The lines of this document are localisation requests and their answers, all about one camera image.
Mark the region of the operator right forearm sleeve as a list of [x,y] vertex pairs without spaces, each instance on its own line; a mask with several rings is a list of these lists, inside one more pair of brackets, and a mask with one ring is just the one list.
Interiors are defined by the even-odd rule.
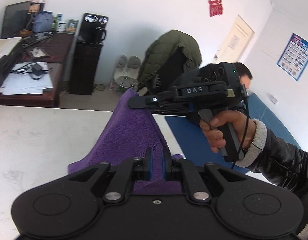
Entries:
[[254,119],[256,132],[239,167],[261,173],[272,184],[308,200],[308,152],[281,139]]

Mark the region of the operator right hand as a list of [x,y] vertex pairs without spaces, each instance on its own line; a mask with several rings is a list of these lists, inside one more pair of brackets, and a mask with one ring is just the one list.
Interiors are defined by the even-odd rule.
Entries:
[[227,123],[232,124],[238,136],[239,142],[242,142],[247,120],[247,132],[242,145],[242,148],[247,150],[251,146],[254,139],[256,133],[256,124],[251,119],[247,119],[247,116],[239,111],[222,111],[215,115],[209,123],[201,119],[200,128],[202,129],[202,132],[206,137],[211,150],[214,153],[217,153],[220,148],[225,147],[226,145],[226,140],[223,133],[217,128]]

